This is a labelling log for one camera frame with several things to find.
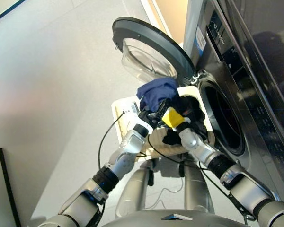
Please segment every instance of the wire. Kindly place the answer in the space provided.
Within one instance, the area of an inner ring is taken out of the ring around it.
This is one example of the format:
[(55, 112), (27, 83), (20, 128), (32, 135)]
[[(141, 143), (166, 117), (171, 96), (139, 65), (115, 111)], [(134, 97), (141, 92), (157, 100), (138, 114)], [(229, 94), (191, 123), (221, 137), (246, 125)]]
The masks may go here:
[(149, 136), (149, 135), (148, 135), (148, 137), (147, 137), (147, 141), (148, 141), (148, 143), (150, 144), (151, 148), (154, 149), (154, 151), (156, 151), (156, 152), (157, 152), (158, 154), (160, 154), (161, 156), (167, 158), (168, 160), (170, 160), (170, 161), (172, 161), (172, 162), (175, 162), (175, 163), (178, 163), (178, 164), (183, 165), (183, 166), (188, 166), (188, 167), (191, 167), (191, 168), (194, 168), (194, 169), (199, 169), (199, 167), (190, 166), (190, 165), (187, 165), (187, 164), (185, 164), (185, 163), (181, 163), (181, 162), (178, 162), (178, 161), (176, 161), (176, 160), (173, 160), (172, 158), (170, 158), (170, 157), (168, 157), (168, 156), (166, 156), (166, 155), (163, 155), (161, 152), (159, 152), (157, 149), (155, 149), (155, 148), (153, 147), (153, 145), (152, 145), (151, 142), (150, 142), (150, 136)]
[(213, 185), (216, 186), (216, 188), (219, 189), (219, 191), (220, 191), (223, 195), (225, 195), (227, 199), (229, 199), (228, 196), (227, 196), (227, 194), (226, 194), (225, 192), (223, 192), (223, 190), (222, 190), (215, 182), (213, 182), (213, 180), (210, 179), (210, 177), (203, 171), (203, 169), (201, 168), (201, 163), (200, 163), (200, 162), (198, 162), (198, 163), (199, 163), (199, 167), (200, 167), (202, 173), (206, 176), (206, 178), (207, 178), (211, 183), (213, 183)]
[(177, 193), (177, 192), (181, 191), (181, 190), (182, 190), (182, 188), (183, 188), (183, 186), (184, 186), (183, 178), (181, 178), (181, 182), (182, 182), (181, 187), (180, 187), (178, 190), (175, 190), (175, 191), (171, 191), (171, 190), (170, 190), (170, 189), (168, 189), (168, 188), (162, 188), (162, 190), (161, 190), (161, 192), (160, 192), (160, 194), (159, 194), (159, 196), (158, 196), (157, 200), (156, 200), (156, 201), (155, 201), (155, 202), (154, 202), (151, 206), (146, 207), (145, 209), (147, 210), (147, 209), (150, 209), (150, 208), (156, 207), (160, 201), (161, 201), (161, 203), (162, 203), (162, 205), (163, 205), (164, 209), (166, 209), (166, 207), (165, 207), (165, 205), (164, 205), (163, 201), (162, 201), (162, 200), (160, 200), (160, 197), (161, 197), (162, 193), (164, 192), (164, 190), (166, 190), (166, 191), (168, 191), (168, 192), (171, 192), (171, 193)]
[(122, 114), (110, 125), (110, 127), (108, 128), (108, 130), (105, 132), (101, 142), (100, 142), (100, 145), (99, 145), (99, 150), (98, 150), (98, 168), (99, 170), (101, 169), (101, 163), (100, 163), (100, 152), (101, 152), (101, 147), (102, 147), (102, 143), (106, 137), (106, 135), (108, 134), (108, 132), (112, 129), (112, 127), (114, 126), (114, 124), (123, 116), (125, 112), (123, 111)]
[[(112, 127), (114, 126), (114, 124), (123, 116), (124, 113), (125, 113), (125, 112), (123, 111), (122, 114), (114, 121), (114, 123), (112, 123), (112, 124), (110, 125), (110, 127), (109, 127), (108, 130), (105, 132), (105, 134), (104, 134), (104, 136), (103, 136), (103, 138), (102, 138), (102, 140), (101, 140), (101, 142), (100, 142), (99, 150), (98, 150), (98, 168), (99, 168), (99, 170), (101, 169), (100, 153), (101, 153), (101, 147), (102, 147), (103, 141), (104, 141), (106, 135), (108, 134), (108, 132), (112, 129)], [(102, 216), (103, 216), (103, 214), (104, 214), (104, 210), (105, 210), (105, 201), (103, 202), (102, 211), (101, 211), (100, 217), (99, 217), (99, 219), (98, 219), (98, 221), (97, 221), (97, 223), (96, 223), (95, 226), (97, 226), (97, 225), (99, 224), (99, 222), (101, 221)]]

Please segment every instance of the blue cloth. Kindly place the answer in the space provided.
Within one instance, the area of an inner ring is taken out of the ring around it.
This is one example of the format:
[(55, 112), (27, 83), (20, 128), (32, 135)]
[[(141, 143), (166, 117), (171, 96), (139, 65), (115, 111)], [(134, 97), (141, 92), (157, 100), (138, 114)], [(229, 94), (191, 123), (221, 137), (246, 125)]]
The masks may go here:
[(140, 101), (140, 110), (146, 105), (152, 112), (156, 112), (160, 103), (169, 98), (170, 100), (178, 94), (177, 83), (171, 77), (157, 78), (138, 88), (137, 96)]

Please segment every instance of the label sticker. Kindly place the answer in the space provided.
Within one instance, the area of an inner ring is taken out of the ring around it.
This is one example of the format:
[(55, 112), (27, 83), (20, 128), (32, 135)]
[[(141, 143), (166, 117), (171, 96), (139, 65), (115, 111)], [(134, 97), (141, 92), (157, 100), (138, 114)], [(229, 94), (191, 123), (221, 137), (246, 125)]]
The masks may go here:
[(203, 50), (205, 48), (206, 41), (204, 39), (204, 36), (203, 36), (199, 26), (197, 27), (197, 31), (195, 33), (195, 44), (196, 44), (197, 49), (199, 51), (199, 54), (201, 56), (203, 54)]

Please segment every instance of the laundry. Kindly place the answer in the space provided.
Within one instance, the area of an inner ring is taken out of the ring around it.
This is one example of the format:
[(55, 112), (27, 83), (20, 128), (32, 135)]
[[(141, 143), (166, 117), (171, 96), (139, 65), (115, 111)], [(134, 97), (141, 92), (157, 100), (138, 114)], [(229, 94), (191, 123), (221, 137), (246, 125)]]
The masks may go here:
[(138, 88), (137, 96), (140, 101), (140, 110), (148, 106), (149, 110), (156, 112), (160, 103), (169, 98), (178, 96), (177, 83), (173, 78), (157, 78)]

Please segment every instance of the black cable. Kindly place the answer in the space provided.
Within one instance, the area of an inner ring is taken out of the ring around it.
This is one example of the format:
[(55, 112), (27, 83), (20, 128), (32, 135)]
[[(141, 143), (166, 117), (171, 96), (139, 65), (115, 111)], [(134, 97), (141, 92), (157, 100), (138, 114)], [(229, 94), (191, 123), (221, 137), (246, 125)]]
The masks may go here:
[[(211, 183), (213, 183), (213, 185), (216, 186), (216, 188), (219, 189), (219, 191), (220, 191), (223, 195), (225, 195), (227, 199), (230, 200), (230, 198), (228, 197), (228, 195), (227, 195), (225, 192), (223, 192), (223, 190), (222, 190), (215, 182), (213, 182), (212, 179), (210, 179), (210, 177), (203, 171), (203, 169), (201, 169), (201, 171), (202, 171), (202, 173), (206, 176), (206, 178), (207, 178)], [(247, 219), (246, 219), (246, 217), (245, 217), (244, 215), (243, 215), (243, 218), (244, 218), (244, 224), (245, 224), (245, 225), (248, 225)]]
[(102, 140), (101, 140), (101, 142), (100, 142), (99, 150), (98, 150), (98, 168), (99, 168), (99, 170), (101, 169), (100, 152), (101, 152), (102, 143), (103, 143), (103, 141), (104, 141), (106, 135), (108, 134), (108, 132), (112, 129), (112, 127), (114, 126), (114, 124), (123, 116), (124, 113), (125, 113), (125, 112), (123, 111), (122, 114), (114, 121), (114, 123), (112, 123), (112, 124), (110, 125), (110, 127), (109, 127), (108, 130), (105, 132), (105, 134), (104, 134), (104, 136), (103, 136), (103, 138), (102, 138)]
[(212, 179), (210, 179), (210, 177), (203, 171), (203, 169), (201, 169), (201, 171), (202, 171), (202, 173), (206, 176), (206, 178), (207, 178), (211, 183), (213, 183), (213, 185), (216, 186), (216, 188), (219, 189), (219, 191), (220, 191), (223, 195), (225, 195), (227, 199), (229, 199), (228, 196), (227, 196), (227, 194), (226, 194), (225, 192), (223, 192), (223, 190), (222, 190), (215, 182), (213, 182)]
[[(108, 134), (108, 132), (112, 129), (112, 127), (114, 126), (114, 124), (123, 116), (125, 112), (123, 111), (122, 114), (114, 121), (114, 123), (111, 124), (111, 126), (108, 128), (108, 130), (105, 132), (101, 142), (100, 142), (100, 145), (99, 145), (99, 150), (98, 150), (98, 168), (99, 170), (101, 169), (101, 163), (100, 163), (100, 153), (101, 153), (101, 147), (102, 147), (102, 143), (106, 137), (106, 135)], [(99, 222), (101, 221), (102, 219), (102, 216), (104, 214), (104, 210), (105, 210), (105, 201), (103, 202), (103, 205), (102, 205), (102, 211), (101, 211), (101, 214), (100, 214), (100, 217), (98, 219), (98, 222), (96, 223), (95, 226), (97, 226), (99, 224)]]
[(199, 167), (190, 166), (190, 165), (187, 165), (187, 164), (185, 164), (185, 163), (181, 163), (181, 162), (178, 162), (178, 161), (176, 161), (176, 160), (173, 160), (172, 158), (170, 158), (170, 157), (168, 157), (168, 156), (166, 156), (166, 155), (163, 155), (161, 152), (159, 152), (157, 149), (155, 149), (155, 148), (153, 147), (153, 145), (152, 145), (151, 142), (150, 142), (150, 136), (149, 136), (149, 135), (148, 135), (148, 137), (147, 137), (147, 141), (148, 141), (149, 145), (151, 146), (151, 148), (153, 148), (154, 151), (156, 151), (156, 152), (157, 152), (158, 154), (160, 154), (161, 156), (167, 158), (168, 160), (170, 160), (170, 161), (172, 161), (172, 162), (175, 162), (175, 163), (178, 163), (178, 164), (183, 165), (183, 166), (188, 166), (188, 167), (191, 167), (191, 168), (199, 169)]

